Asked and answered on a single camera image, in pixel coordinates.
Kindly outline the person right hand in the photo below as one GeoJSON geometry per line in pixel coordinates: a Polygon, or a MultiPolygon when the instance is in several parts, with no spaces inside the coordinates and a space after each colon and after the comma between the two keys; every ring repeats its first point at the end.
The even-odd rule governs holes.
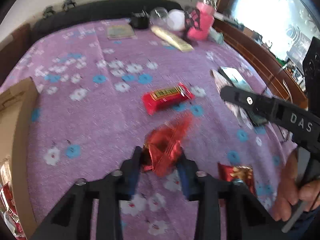
{"type": "Polygon", "coordinates": [[[275,221],[288,221],[291,217],[291,206],[299,200],[307,202],[305,212],[319,207],[319,180],[312,181],[300,189],[296,185],[297,151],[291,152],[280,176],[277,197],[272,207],[272,217],[275,221]]]}

